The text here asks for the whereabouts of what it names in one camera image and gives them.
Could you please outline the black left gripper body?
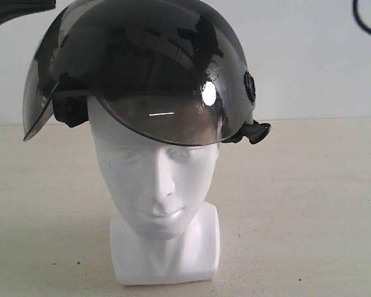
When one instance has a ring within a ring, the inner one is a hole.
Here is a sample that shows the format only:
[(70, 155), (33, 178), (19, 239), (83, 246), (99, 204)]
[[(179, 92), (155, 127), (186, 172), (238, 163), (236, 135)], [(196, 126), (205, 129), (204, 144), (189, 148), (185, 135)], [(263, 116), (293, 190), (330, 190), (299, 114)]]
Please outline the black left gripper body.
[(2, 0), (0, 25), (25, 15), (50, 11), (56, 8), (55, 0)]

